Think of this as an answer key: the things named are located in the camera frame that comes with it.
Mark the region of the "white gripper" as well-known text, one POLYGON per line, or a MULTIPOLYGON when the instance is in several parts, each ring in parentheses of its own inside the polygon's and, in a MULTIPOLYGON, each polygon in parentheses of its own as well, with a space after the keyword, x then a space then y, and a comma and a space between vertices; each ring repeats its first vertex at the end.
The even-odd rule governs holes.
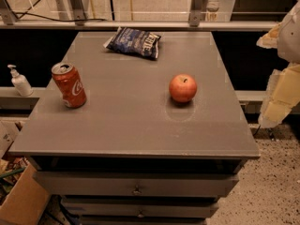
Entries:
POLYGON ((269 77, 260 110, 262 128, 274 128, 300 102, 300 1, 288 12, 281 23, 260 37, 256 45, 276 49, 280 58, 290 62, 282 71, 274 69, 269 77))

